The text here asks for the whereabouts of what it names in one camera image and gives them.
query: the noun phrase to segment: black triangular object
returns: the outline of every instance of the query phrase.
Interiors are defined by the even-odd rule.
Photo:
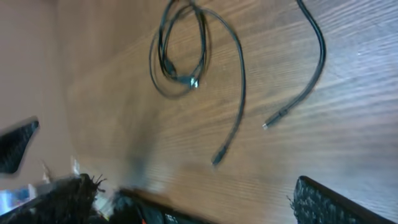
[[[38,127],[39,122],[33,120],[0,135],[0,173],[13,174],[18,170],[29,140]]]

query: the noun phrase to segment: black wire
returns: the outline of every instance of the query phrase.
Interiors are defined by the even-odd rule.
[[[150,73],[150,78],[156,87],[156,90],[163,95],[166,98],[179,98],[183,95],[186,95],[193,87],[193,84],[195,82],[199,82],[201,75],[204,72],[204,67],[206,64],[206,19],[205,19],[205,14],[209,14],[213,17],[215,17],[217,20],[219,20],[226,28],[226,30],[230,33],[231,37],[236,43],[236,47],[238,49],[238,54],[239,54],[239,59],[241,63],[241,76],[242,76],[242,87],[241,87],[241,99],[239,103],[239,108],[238,108],[238,114],[236,115],[235,122],[233,124],[233,127],[231,131],[229,132],[224,144],[221,146],[219,151],[216,153],[216,155],[213,158],[212,164],[216,166],[219,164],[226,154],[229,145],[231,144],[236,132],[238,131],[239,124],[242,120],[243,117],[243,109],[244,109],[244,103],[245,103],[245,97],[246,97],[246,72],[244,69],[244,59],[243,59],[243,52],[242,52],[242,47],[241,43],[238,39],[238,36],[232,30],[232,28],[228,25],[228,23],[217,13],[214,11],[204,8],[204,7],[198,7],[192,0],[189,1],[187,6],[184,6],[180,8],[174,16],[172,16],[170,19],[168,19],[168,14],[170,11],[170,8],[172,7],[172,4],[177,2],[178,0],[170,0],[168,5],[165,8],[165,11],[162,16],[162,20],[160,22],[159,26],[159,31],[155,34],[154,38],[152,39],[152,42],[150,44],[150,52],[149,52],[149,73]],[[298,95],[296,96],[290,103],[288,103],[286,106],[284,106],[282,109],[280,109],[278,112],[276,112],[274,115],[272,115],[266,123],[263,125],[263,127],[268,127],[272,124],[274,124],[276,121],[280,120],[283,116],[285,116],[289,110],[291,110],[294,106],[296,106],[299,102],[301,102],[307,95],[312,91],[313,87],[317,83],[320,74],[322,72],[323,66],[325,64],[325,54],[326,54],[326,47],[325,47],[325,40],[323,39],[322,33],[317,25],[317,23],[313,20],[311,14],[308,12],[307,8],[303,4],[302,0],[297,0],[298,6],[301,8],[302,12],[304,13],[305,17],[308,19],[308,21],[311,23],[312,27],[314,28],[315,33],[317,34],[318,41],[320,44],[320,58],[319,62],[317,65],[317,68],[315,70],[315,73],[313,77],[311,78],[310,82],[308,85],[305,87],[305,89]],[[187,14],[194,12],[195,17],[197,18],[198,21],[198,26],[199,26],[199,31],[200,31],[200,40],[201,40],[201,55],[199,58],[198,65],[193,69],[193,71],[189,75],[179,75],[177,74],[177,71],[175,70],[175,67],[173,63],[170,61],[170,59],[167,57],[167,44],[169,42],[169,37],[170,33],[172,30],[173,25],[175,22],[179,19],[184,18]],[[177,82],[183,85],[186,85],[186,89],[181,91],[180,93],[166,93],[163,91],[160,86],[157,84],[154,74],[152,71],[152,51],[154,48],[155,40],[156,38],[158,39],[157,43],[157,55],[159,59],[159,65],[160,69],[162,71],[163,76],[171,80],[173,82]]]
[[[290,103],[288,103],[286,106],[282,107],[278,112],[274,113],[270,118],[268,118],[265,122],[264,125],[262,126],[264,129],[267,129],[269,126],[275,124],[280,120],[283,116],[285,116],[294,106],[298,105],[301,101],[303,101],[312,91],[313,87],[315,84],[317,84],[317,81],[319,80],[323,67],[325,66],[325,60],[326,60],[326,44],[325,40],[322,35],[322,31],[320,30],[318,24],[315,22],[313,17],[311,16],[310,12],[308,9],[305,7],[304,3],[302,0],[297,0],[297,4],[301,11],[303,12],[304,16],[307,18],[307,20],[310,22],[312,28],[314,29],[317,37],[318,37],[318,43],[319,43],[319,48],[320,48],[320,56],[318,60],[318,65],[315,69],[314,74],[312,75],[311,80],[307,84],[307,86],[304,88],[304,90],[298,94]]]

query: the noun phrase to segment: cable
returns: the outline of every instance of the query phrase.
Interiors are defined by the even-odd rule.
[[[243,109],[244,109],[244,104],[245,104],[245,98],[246,98],[246,71],[244,69],[244,59],[243,59],[243,51],[241,47],[241,43],[238,39],[238,36],[234,32],[234,30],[228,25],[228,23],[217,13],[214,11],[204,8],[204,7],[199,7],[194,3],[194,0],[190,0],[188,2],[188,5],[181,7],[175,14],[172,16],[170,19],[168,19],[168,14],[169,11],[174,3],[178,2],[178,0],[170,0],[168,5],[165,8],[165,11],[162,15],[162,19],[160,22],[159,30],[158,32],[154,35],[154,38],[152,39],[152,42],[150,44],[150,49],[149,49],[149,73],[150,73],[150,78],[156,88],[156,90],[164,97],[170,98],[170,99],[176,99],[179,98],[183,95],[186,95],[189,93],[190,90],[193,88],[198,87],[198,83],[200,81],[201,75],[204,72],[205,65],[206,65],[206,59],[207,59],[207,51],[206,51],[206,18],[205,14],[211,15],[217,20],[219,20],[226,30],[229,32],[233,40],[235,41],[236,48],[238,49],[238,54],[239,54],[239,59],[240,59],[240,64],[241,64],[241,77],[242,77],[242,86],[241,86],[241,98],[240,98],[240,103],[239,103],[239,108],[238,108],[238,113],[236,115],[235,122],[233,124],[233,127],[231,128],[231,131],[229,132],[224,144],[220,147],[219,151],[215,154],[212,164],[214,166],[217,166],[224,155],[227,153],[227,150],[229,148],[229,145],[231,144],[233,138],[235,137],[236,132],[238,131],[239,124],[241,123],[242,117],[243,117]],[[322,33],[317,25],[317,23],[313,20],[311,14],[308,12],[307,8],[304,6],[302,0],[297,0],[297,4],[303,11],[305,17],[310,21],[312,27],[315,30],[315,33],[317,34],[319,43],[320,43],[320,48],[321,48],[321,56],[320,60],[318,62],[317,69],[315,70],[315,73],[310,80],[310,83],[307,85],[307,87],[296,97],[290,102],[288,105],[280,109],[276,114],[272,115],[266,123],[263,125],[263,128],[266,129],[269,125],[274,124],[276,121],[280,120],[281,117],[285,116],[289,110],[291,110],[295,105],[297,105],[300,101],[302,101],[312,90],[312,88],[315,86],[316,82],[318,81],[320,74],[322,72],[322,68],[325,63],[325,52],[326,52],[326,47],[325,47],[325,41],[323,39]],[[193,69],[193,71],[189,75],[179,75],[171,62],[171,60],[167,56],[167,45],[169,42],[170,38],[170,33],[172,30],[173,25],[175,24],[176,21],[179,19],[184,18],[186,15],[189,13],[193,12],[195,14],[195,17],[198,21],[198,26],[199,26],[199,31],[200,31],[200,41],[201,41],[201,54],[199,58],[198,65]],[[157,56],[159,59],[159,65],[160,65],[160,70],[162,71],[163,76],[170,80],[171,82],[179,83],[182,85],[186,86],[186,89],[182,90],[179,93],[167,93],[161,89],[161,87],[158,85],[153,71],[152,71],[152,52],[153,48],[155,45],[155,41],[158,38],[157,42]]]
[[[310,22],[312,28],[314,29],[314,31],[318,37],[319,48],[320,48],[320,56],[319,56],[319,60],[318,60],[318,65],[315,69],[314,74],[312,75],[310,82],[307,84],[307,86],[304,88],[304,90],[301,91],[301,93],[298,94],[290,103],[288,103],[286,106],[282,107],[278,112],[274,113],[271,117],[269,117],[262,125],[262,127],[264,129],[267,129],[269,126],[278,122],[294,106],[298,105],[301,101],[303,101],[311,93],[313,87],[315,86],[315,84],[317,84],[317,81],[319,80],[319,78],[321,76],[323,67],[325,66],[326,44],[325,44],[325,40],[322,35],[322,31],[320,30],[318,24],[315,22],[315,20],[311,16],[308,9],[305,7],[303,1],[297,0],[297,4],[298,4],[299,8],[301,9],[301,11],[303,12],[305,18],[307,18],[307,20]]]

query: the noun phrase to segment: beige wall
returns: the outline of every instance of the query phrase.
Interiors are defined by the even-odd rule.
[[[0,189],[70,173],[73,147],[60,84],[52,1],[0,0],[0,129],[37,116],[40,130],[19,171],[0,176]]]

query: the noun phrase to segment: wooden table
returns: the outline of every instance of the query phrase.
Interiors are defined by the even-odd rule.
[[[305,1],[326,39],[326,66],[313,93],[266,131],[264,120],[313,74],[314,31],[293,0],[197,3],[236,29],[246,61],[244,118],[222,164],[210,160],[241,85],[223,26],[208,20],[211,59],[200,87],[168,100],[148,66],[166,0],[61,0],[63,87],[81,164],[214,222],[294,223],[287,196],[300,175],[398,222],[397,1]],[[193,16],[177,23],[168,53],[180,72],[196,65]]]

